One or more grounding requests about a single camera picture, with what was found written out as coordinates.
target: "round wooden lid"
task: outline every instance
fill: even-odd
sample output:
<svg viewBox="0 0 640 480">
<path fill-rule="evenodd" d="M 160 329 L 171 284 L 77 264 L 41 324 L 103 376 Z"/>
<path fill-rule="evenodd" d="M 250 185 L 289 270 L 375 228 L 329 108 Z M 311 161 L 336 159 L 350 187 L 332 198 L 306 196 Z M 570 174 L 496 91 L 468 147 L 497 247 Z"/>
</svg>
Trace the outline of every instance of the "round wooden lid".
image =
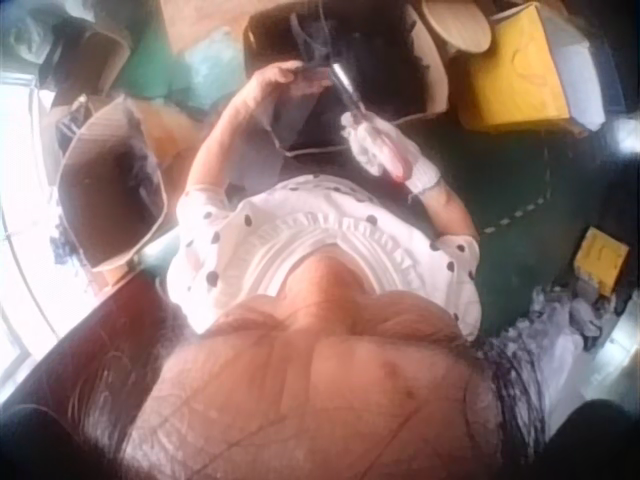
<svg viewBox="0 0 640 480">
<path fill-rule="evenodd" d="M 489 20 L 473 0 L 423 0 L 429 25 L 454 48 L 481 53 L 491 45 Z"/>
</svg>

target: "small yellow box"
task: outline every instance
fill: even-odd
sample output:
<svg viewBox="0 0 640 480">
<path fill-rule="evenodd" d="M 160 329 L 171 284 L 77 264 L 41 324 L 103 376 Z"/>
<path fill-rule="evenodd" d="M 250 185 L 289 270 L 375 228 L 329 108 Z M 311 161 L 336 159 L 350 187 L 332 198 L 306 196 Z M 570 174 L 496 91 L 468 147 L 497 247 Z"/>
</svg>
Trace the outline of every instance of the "small yellow box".
<svg viewBox="0 0 640 480">
<path fill-rule="evenodd" d="M 588 40 L 538 3 L 491 21 L 491 48 L 460 61 L 456 100 L 462 124 L 480 131 L 598 130 L 604 109 Z"/>
<path fill-rule="evenodd" d="M 573 268 L 578 277 L 610 297 L 628 252 L 629 247 L 624 243 L 591 227 L 573 261 Z"/>
</svg>

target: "black polka dot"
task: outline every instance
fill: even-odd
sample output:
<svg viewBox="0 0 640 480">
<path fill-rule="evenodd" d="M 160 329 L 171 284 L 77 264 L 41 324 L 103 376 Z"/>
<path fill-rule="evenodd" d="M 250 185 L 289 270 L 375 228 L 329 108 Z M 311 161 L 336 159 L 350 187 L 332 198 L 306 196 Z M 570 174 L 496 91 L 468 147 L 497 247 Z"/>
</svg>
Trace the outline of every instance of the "black polka dot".
<svg viewBox="0 0 640 480">
<path fill-rule="evenodd" d="M 218 275 L 218 272 L 216 272 L 215 270 L 212 270 L 211 272 L 207 273 L 207 284 L 211 288 L 216 288 L 218 286 L 219 278 L 220 276 Z"/>
</svg>

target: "white blouse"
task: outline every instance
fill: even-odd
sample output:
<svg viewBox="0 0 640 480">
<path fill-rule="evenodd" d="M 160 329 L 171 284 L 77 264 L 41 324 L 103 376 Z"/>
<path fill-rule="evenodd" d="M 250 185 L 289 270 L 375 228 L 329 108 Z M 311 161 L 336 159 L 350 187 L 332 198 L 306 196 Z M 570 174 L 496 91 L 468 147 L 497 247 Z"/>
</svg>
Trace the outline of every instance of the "white blouse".
<svg viewBox="0 0 640 480">
<path fill-rule="evenodd" d="M 349 181 L 305 175 L 235 210 L 221 190 L 197 187 L 177 214 L 181 246 L 169 269 L 169 296 L 197 333 L 248 297 L 275 296 L 298 260 L 332 244 L 358 262 L 377 293 L 417 293 L 451 313 L 466 338 L 478 332 L 476 241 L 431 241 Z"/>
</svg>

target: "scissors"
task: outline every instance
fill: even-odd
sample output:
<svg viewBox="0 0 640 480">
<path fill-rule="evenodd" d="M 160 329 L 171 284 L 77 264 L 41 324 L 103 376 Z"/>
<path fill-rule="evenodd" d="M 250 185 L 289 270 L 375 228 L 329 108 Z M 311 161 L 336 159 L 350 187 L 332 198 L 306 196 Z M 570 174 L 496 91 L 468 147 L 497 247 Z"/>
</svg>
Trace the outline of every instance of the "scissors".
<svg viewBox="0 0 640 480">
<path fill-rule="evenodd" d="M 365 108 L 360 95 L 354 88 L 353 83 L 351 83 L 342 65 L 338 62 L 332 62 L 329 76 L 340 92 L 340 96 L 347 105 L 356 124 L 359 128 L 364 126 L 361 131 L 365 132 L 369 137 L 368 143 L 375 145 L 378 152 L 380 152 L 378 158 L 391 175 L 391 178 L 400 183 L 409 180 L 413 169 L 412 163 L 401 153 L 400 149 L 396 147 L 389 135 L 369 120 L 373 114 Z"/>
</svg>

